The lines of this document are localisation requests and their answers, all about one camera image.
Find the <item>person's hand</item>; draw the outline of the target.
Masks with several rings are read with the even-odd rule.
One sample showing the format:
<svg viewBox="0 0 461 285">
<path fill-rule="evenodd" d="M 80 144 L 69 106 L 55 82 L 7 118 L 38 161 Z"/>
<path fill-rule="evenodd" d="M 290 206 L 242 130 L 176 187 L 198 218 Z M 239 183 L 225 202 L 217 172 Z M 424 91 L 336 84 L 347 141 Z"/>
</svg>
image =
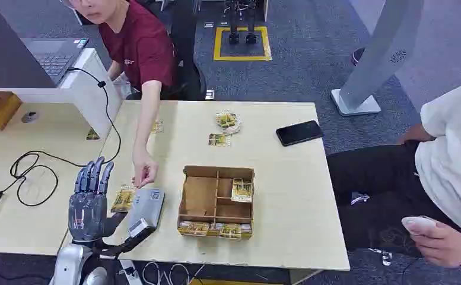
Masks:
<svg viewBox="0 0 461 285">
<path fill-rule="evenodd" d="M 446 268 L 461 266 L 461 233 L 436 222 L 435 226 L 408 223 L 407 229 L 421 255 L 429 262 Z"/>
<path fill-rule="evenodd" d="M 146 150 L 133 152 L 134 177 L 132 183 L 137 188 L 153 183 L 157 177 L 158 163 L 153 160 Z"/>
</svg>

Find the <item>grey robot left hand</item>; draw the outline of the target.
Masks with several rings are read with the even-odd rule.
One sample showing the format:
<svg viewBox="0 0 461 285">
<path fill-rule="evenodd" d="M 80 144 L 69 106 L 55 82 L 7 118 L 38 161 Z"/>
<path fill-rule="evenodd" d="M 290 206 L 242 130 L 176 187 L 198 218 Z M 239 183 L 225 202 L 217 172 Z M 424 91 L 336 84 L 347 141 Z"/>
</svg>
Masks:
<svg viewBox="0 0 461 285">
<path fill-rule="evenodd" d="M 104 162 L 100 156 L 78 172 L 68 204 L 68 230 L 73 242 L 94 242 L 111 236 L 128 214 L 108 216 L 107 189 L 114 163 L 108 162 L 102 170 Z"/>
</svg>

